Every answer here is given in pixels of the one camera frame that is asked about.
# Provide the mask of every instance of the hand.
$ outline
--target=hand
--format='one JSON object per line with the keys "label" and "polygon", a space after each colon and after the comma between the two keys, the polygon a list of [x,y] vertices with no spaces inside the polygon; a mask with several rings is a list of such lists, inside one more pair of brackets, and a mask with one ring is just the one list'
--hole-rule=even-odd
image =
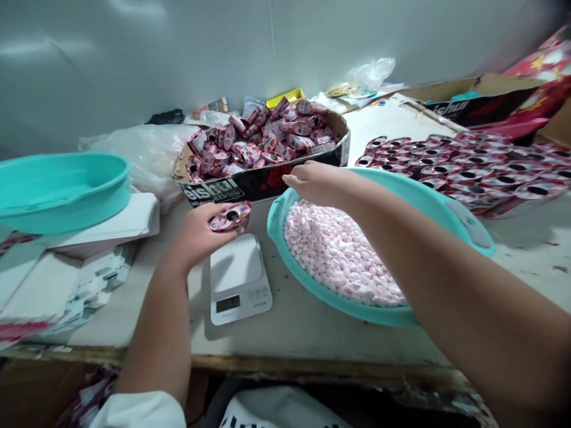
{"label": "hand", "polygon": [[351,181],[356,177],[358,175],[348,169],[308,160],[295,166],[290,175],[283,176],[283,180],[311,203],[340,208]]}
{"label": "hand", "polygon": [[187,212],[164,264],[186,276],[194,265],[243,234],[243,228],[227,232],[210,230],[210,221],[230,205],[210,202]]}

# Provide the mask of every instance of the clear plastic bag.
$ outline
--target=clear plastic bag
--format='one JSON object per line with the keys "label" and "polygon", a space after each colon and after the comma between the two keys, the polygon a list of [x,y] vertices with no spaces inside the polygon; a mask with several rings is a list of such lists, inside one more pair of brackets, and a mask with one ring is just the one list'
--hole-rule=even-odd
{"label": "clear plastic bag", "polygon": [[190,125],[140,125],[111,134],[79,139],[79,150],[111,152],[131,162],[131,186],[153,193],[165,214],[181,196],[171,177],[174,163],[184,145],[199,127]]}
{"label": "clear plastic bag", "polygon": [[396,61],[394,58],[381,58],[361,65],[347,73],[347,81],[351,86],[361,91],[376,92],[381,88],[382,82],[393,72]]}

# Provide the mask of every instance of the pile of candy tins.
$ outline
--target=pile of candy tins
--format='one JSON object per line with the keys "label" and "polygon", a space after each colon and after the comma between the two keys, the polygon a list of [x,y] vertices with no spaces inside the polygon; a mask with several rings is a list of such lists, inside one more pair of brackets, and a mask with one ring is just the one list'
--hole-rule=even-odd
{"label": "pile of candy tins", "polygon": [[303,199],[294,202],[284,238],[304,270],[340,296],[368,306],[407,304],[361,229],[344,212]]}
{"label": "pile of candy tins", "polygon": [[571,149],[549,143],[516,147],[501,134],[473,131],[432,134],[425,141],[380,136],[355,166],[418,180],[491,219],[517,215],[571,187]]}
{"label": "pile of candy tins", "polygon": [[285,97],[273,110],[262,102],[250,104],[241,117],[231,115],[227,126],[200,130],[192,136],[189,146],[193,154],[187,160],[190,182],[326,152],[340,141],[325,123],[326,114],[321,104],[307,100],[290,104]]}

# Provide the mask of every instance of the white sleeve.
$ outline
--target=white sleeve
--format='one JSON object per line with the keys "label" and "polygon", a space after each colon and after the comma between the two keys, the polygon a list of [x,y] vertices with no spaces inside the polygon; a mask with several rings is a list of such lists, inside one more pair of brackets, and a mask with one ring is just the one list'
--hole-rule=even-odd
{"label": "white sleeve", "polygon": [[186,428],[184,411],[164,391],[114,394],[99,411],[90,428]]}

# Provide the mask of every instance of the yellow box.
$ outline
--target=yellow box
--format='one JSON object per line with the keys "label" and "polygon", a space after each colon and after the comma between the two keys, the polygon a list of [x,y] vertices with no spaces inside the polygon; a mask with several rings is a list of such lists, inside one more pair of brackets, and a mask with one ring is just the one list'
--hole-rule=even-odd
{"label": "yellow box", "polygon": [[305,94],[303,93],[303,89],[297,88],[293,91],[289,91],[288,93],[267,100],[266,106],[271,109],[275,108],[283,97],[286,97],[290,104],[297,104],[300,99],[305,99]]}

